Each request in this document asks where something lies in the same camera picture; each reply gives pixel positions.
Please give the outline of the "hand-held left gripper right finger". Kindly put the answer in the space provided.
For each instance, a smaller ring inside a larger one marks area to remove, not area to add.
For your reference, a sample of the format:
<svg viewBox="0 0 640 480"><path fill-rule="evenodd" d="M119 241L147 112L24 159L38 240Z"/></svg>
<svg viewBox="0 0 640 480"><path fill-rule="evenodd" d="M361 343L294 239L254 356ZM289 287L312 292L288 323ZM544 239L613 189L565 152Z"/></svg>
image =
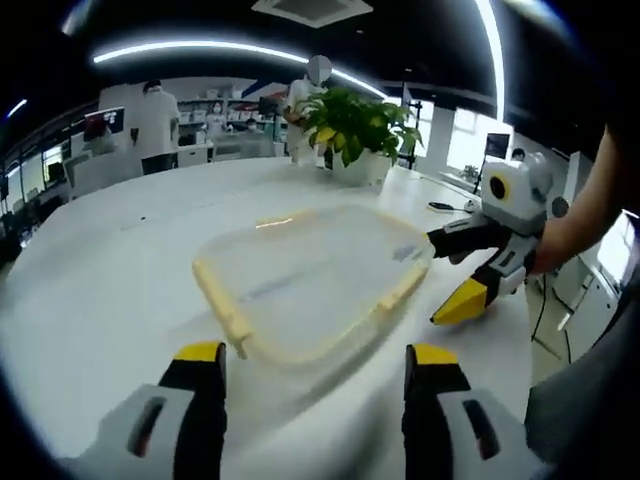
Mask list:
<svg viewBox="0 0 640 480"><path fill-rule="evenodd" d="M407 479L534 479L545 469L524 425L439 346L406 347L402 433Z"/></svg>

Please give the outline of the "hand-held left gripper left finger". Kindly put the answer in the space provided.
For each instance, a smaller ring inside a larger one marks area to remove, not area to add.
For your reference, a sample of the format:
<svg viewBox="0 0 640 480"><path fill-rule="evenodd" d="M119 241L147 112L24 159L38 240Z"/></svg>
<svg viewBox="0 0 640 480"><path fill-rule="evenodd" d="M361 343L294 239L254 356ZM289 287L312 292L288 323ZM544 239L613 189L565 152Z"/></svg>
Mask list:
<svg viewBox="0 0 640 480"><path fill-rule="evenodd" d="M218 479L226 428L226 345L187 345L103 417L82 477Z"/></svg>

